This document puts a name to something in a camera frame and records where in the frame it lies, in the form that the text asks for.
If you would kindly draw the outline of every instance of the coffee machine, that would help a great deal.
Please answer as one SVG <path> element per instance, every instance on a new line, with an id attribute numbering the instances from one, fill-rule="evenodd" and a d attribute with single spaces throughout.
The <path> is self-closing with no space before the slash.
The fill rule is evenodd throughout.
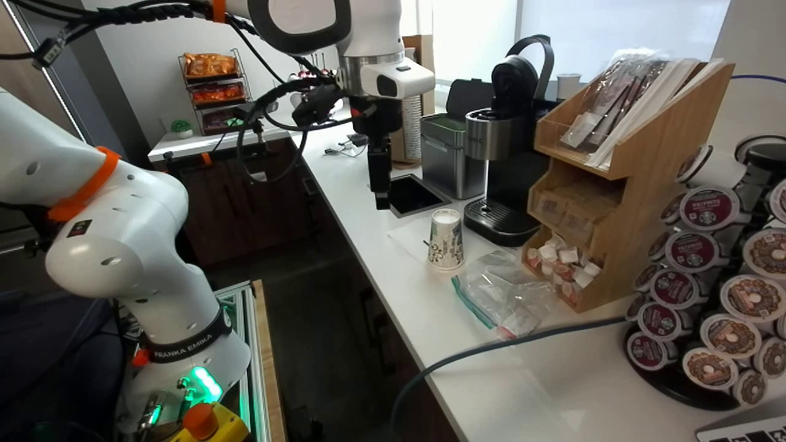
<path id="1" fill-rule="evenodd" d="M 543 48 L 540 75 L 519 58 L 531 45 Z M 552 109 L 544 102 L 552 65 L 551 37 L 519 40 L 492 71 L 492 104 L 467 114 L 467 156 L 483 162 L 483 193 L 465 207 L 465 225 L 498 247 L 521 247 L 537 229 L 526 200 L 547 168 L 533 137 L 537 116 Z"/>

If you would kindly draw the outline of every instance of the cup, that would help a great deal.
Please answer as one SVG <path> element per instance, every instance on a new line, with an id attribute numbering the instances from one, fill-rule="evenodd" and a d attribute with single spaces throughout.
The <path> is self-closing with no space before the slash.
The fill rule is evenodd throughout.
<path id="1" fill-rule="evenodd" d="M 465 225 L 454 210 L 439 210 L 432 217 L 427 247 L 427 264 L 432 268 L 454 270 L 465 265 Z"/>

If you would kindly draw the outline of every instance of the wooden organizer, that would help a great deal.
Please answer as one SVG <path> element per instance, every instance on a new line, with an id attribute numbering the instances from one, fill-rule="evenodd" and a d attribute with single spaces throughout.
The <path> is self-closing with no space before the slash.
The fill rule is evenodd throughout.
<path id="1" fill-rule="evenodd" d="M 704 146 L 732 71 L 725 61 L 704 65 L 660 114 L 616 144 L 607 169 L 560 144 L 586 109 L 592 87 L 537 124 L 536 151 L 551 158 L 551 168 L 529 194 L 529 215 L 540 231 L 526 248 L 560 237 L 602 265 L 579 296 L 563 298 L 572 310 L 633 296 L 633 281 L 664 231 L 660 215 L 677 196 L 680 168 Z"/>

